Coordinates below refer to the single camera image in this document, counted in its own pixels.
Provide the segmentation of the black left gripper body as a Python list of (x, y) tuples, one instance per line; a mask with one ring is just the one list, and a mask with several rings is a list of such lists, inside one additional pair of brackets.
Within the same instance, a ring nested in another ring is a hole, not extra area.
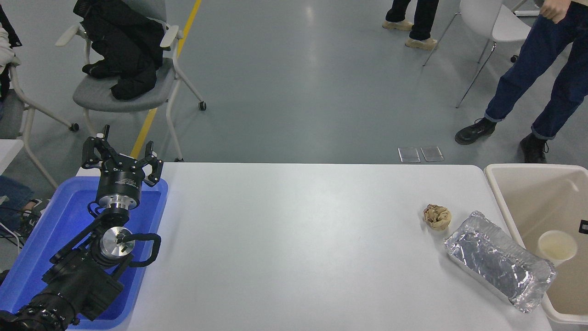
[(102, 162), (100, 172), (97, 199), (111, 195), (124, 195), (132, 199), (140, 199), (141, 183), (145, 179), (143, 169), (133, 170), (117, 164), (114, 160), (107, 160)]

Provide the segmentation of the standing person's hand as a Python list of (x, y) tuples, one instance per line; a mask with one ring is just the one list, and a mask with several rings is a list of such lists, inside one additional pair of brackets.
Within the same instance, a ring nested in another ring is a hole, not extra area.
[(571, 0), (543, 0), (539, 15), (558, 24), (565, 18), (570, 6)]

